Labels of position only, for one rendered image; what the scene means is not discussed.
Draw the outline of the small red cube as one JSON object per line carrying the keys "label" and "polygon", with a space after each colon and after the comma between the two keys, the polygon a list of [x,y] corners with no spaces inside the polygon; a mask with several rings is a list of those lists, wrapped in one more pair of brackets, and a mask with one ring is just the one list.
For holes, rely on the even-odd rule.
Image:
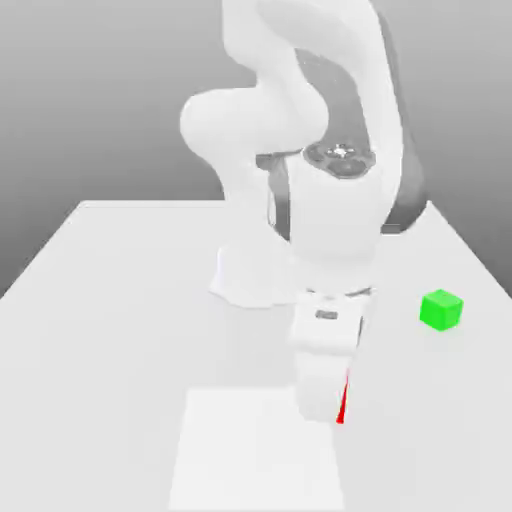
{"label": "small red cube", "polygon": [[345,421],[348,388],[349,388],[349,375],[346,375],[345,385],[343,388],[343,392],[341,393],[340,408],[339,408],[339,412],[338,412],[338,415],[336,418],[337,424],[343,424]]}

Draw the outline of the small green cube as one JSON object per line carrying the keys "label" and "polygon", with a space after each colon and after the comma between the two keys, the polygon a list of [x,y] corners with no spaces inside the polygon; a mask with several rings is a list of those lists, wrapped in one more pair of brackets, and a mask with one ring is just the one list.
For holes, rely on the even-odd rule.
{"label": "small green cube", "polygon": [[464,301],[443,289],[422,297],[419,319],[437,331],[446,331],[460,322]]}

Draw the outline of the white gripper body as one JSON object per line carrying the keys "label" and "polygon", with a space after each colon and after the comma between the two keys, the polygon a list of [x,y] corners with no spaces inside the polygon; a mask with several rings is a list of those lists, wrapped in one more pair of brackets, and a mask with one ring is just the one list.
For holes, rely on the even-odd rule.
{"label": "white gripper body", "polygon": [[335,423],[342,406],[349,358],[297,351],[294,363],[295,393],[302,416],[307,421]]}

